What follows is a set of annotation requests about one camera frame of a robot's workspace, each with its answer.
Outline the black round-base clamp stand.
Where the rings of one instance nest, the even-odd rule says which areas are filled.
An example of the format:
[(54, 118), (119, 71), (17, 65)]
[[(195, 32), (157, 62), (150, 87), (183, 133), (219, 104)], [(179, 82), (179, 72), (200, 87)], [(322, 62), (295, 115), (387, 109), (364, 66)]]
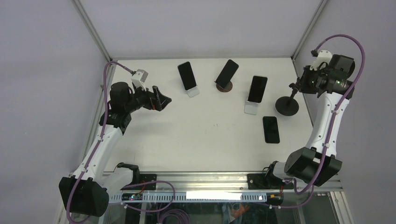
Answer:
[(294, 99), (298, 93), (296, 84), (290, 84), (289, 87), (292, 89), (291, 95), (280, 97), (275, 104), (276, 110), (284, 116), (293, 116), (299, 111), (299, 104)]

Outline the black phone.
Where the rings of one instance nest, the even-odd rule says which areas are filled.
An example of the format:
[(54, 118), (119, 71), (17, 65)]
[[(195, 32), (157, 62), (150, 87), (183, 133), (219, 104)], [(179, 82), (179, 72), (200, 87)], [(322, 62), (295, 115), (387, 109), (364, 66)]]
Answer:
[(279, 144), (280, 136), (277, 118), (273, 116), (264, 116), (262, 121), (265, 142), (269, 144)]
[(238, 68), (239, 65), (233, 60), (229, 59), (215, 80), (215, 83), (222, 89), (226, 88)]
[(196, 79), (194, 77), (194, 73), (190, 62), (184, 62), (178, 65), (177, 69), (181, 77), (184, 89), (186, 91), (197, 86)]
[(267, 77), (253, 76), (247, 101), (253, 103), (261, 103), (267, 82)]

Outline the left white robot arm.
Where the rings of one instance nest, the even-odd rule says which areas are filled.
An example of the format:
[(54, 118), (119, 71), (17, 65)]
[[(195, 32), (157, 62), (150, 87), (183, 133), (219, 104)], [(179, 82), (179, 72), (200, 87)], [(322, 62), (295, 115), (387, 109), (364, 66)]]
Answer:
[(160, 112), (171, 101), (157, 86), (150, 91), (135, 85), (130, 87), (126, 82), (111, 85), (110, 101), (100, 118), (95, 141), (77, 170), (59, 183), (68, 214), (100, 217), (118, 191), (124, 187), (136, 189), (143, 184), (137, 165), (121, 162), (108, 177), (103, 173), (112, 151), (132, 120), (131, 114), (141, 108)]

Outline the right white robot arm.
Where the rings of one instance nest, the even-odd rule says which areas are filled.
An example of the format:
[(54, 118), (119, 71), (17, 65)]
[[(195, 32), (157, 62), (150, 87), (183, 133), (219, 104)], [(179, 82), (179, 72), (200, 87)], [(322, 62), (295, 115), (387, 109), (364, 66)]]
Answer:
[(318, 97), (318, 110), (312, 133), (306, 145), (291, 153), (286, 162), (274, 161), (265, 176), (264, 185), (275, 189), (292, 178), (321, 186), (336, 175), (342, 161), (336, 159), (336, 142), (343, 113), (354, 88), (348, 78), (355, 69), (353, 58), (321, 50), (311, 65), (306, 65), (301, 77), (289, 87), (292, 94), (276, 101), (276, 110), (293, 116), (299, 109), (294, 96), (300, 92)]

